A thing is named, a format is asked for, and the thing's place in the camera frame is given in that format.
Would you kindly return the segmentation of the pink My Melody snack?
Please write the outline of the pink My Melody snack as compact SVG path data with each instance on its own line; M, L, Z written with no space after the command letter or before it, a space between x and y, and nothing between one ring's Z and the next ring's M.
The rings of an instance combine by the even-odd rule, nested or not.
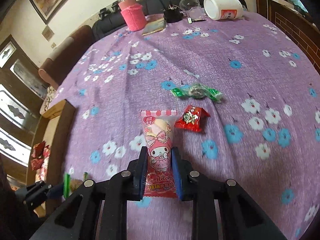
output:
M145 110L140 113L148 167L144 195L147 197L176 198L171 168L171 149L177 111Z

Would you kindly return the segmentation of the white plastic jar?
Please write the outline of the white plastic jar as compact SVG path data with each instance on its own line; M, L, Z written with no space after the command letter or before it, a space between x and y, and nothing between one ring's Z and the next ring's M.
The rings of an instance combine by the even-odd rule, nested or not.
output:
M204 0L203 6L207 16L215 21L234 20L244 14L239 0Z

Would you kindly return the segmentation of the small red green candy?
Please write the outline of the small red green candy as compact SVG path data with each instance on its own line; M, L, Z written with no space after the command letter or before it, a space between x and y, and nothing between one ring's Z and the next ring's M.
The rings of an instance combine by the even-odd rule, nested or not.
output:
M210 117L210 114L201 107L188 105L183 115L175 122L175 128L201 132L201 119L204 117Z

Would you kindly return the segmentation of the large red foil snack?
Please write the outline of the large red foil snack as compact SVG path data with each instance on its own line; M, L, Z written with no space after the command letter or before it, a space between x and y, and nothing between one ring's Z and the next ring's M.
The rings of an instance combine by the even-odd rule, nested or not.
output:
M44 160L50 156L50 147L45 141L35 144L31 151L31 170L36 171L41 168Z

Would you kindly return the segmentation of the small booklet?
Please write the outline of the small booklet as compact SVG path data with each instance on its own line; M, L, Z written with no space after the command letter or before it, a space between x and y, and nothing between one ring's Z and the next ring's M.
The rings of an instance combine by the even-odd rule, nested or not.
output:
M153 33L157 33L159 31L162 31L166 28L167 22L165 18L160 18L156 21L149 22L143 29L142 35L150 35Z

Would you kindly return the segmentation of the wooden glass cabinet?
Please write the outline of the wooden glass cabinet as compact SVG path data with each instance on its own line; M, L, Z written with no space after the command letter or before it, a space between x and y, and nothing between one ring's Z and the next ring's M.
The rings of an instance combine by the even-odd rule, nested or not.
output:
M256 0L257 13L280 28L319 71L319 30L302 14L273 0Z

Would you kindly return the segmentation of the pink knitted sleeve bottle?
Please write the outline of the pink knitted sleeve bottle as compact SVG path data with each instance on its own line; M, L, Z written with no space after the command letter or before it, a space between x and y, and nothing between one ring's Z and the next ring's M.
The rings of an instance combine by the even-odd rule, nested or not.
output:
M143 12L143 6L136 0L118 0L120 13L130 31L142 30L147 20Z

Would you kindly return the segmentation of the green clear candy wrapper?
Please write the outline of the green clear candy wrapper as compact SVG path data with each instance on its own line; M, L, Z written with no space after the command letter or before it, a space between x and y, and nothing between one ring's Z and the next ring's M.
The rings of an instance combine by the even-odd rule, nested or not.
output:
M63 197L67 199L84 181L89 178L89 174L84 172L82 179L74 179L70 174L65 173L63 176Z

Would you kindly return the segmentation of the purple floral tablecloth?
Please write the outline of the purple floral tablecloth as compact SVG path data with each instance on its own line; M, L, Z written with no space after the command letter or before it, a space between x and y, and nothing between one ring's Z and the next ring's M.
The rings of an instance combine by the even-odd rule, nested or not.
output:
M319 73L263 16L121 28L80 55L53 103L76 109L64 172L100 182L150 149L128 239L190 239L191 204L172 188L168 146L205 176L236 180L287 239L319 212Z

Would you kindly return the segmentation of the green twisted candy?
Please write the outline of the green twisted candy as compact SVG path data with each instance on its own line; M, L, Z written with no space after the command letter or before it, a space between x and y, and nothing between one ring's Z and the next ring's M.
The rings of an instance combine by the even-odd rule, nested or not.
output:
M170 90L172 95L180 99L204 99L209 98L213 102L220 102L223 98L223 93L220 91L203 85L201 83L193 83L180 88L173 88Z

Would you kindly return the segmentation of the shallow cardboard box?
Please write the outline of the shallow cardboard box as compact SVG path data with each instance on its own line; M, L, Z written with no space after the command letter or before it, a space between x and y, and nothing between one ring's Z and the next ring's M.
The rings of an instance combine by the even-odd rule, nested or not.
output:
M66 99L61 100L44 112L39 120L31 146L45 142L49 146L50 156L45 182L58 187L54 199L48 199L34 212L40 218L51 215L61 204L63 196L63 164L67 152L69 132L74 119L75 107Z

